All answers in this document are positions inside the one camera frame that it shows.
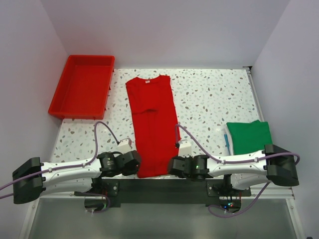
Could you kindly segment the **red t-shirt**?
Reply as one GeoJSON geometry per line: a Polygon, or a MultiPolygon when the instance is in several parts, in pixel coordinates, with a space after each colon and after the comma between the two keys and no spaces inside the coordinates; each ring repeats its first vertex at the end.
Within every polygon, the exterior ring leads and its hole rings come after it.
{"type": "Polygon", "coordinates": [[[177,156],[180,140],[170,77],[135,77],[126,82],[137,152],[141,156],[139,178],[167,174],[169,161],[177,156]]]}

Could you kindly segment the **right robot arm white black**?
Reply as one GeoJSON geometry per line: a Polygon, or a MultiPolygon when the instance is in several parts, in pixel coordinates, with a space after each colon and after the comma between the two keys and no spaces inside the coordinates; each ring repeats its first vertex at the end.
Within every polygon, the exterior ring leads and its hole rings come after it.
{"type": "Polygon", "coordinates": [[[207,180],[210,196],[234,197],[251,186],[273,183],[282,187],[299,185],[296,165],[300,157],[276,145],[240,155],[191,155],[191,145],[183,140],[178,155],[167,166],[170,175],[192,181],[207,180]]]}

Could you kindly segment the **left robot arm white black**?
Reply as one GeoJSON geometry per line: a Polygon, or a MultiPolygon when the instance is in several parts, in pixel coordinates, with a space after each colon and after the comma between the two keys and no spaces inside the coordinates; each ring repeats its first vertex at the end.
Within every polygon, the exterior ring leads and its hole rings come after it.
{"type": "Polygon", "coordinates": [[[12,173],[13,203],[29,203],[53,192],[79,191],[80,185],[86,186],[91,195],[99,195],[103,183],[97,178],[136,174],[141,161],[136,150],[103,152],[92,161],[64,163],[41,162],[39,157],[34,157],[12,173]]]}

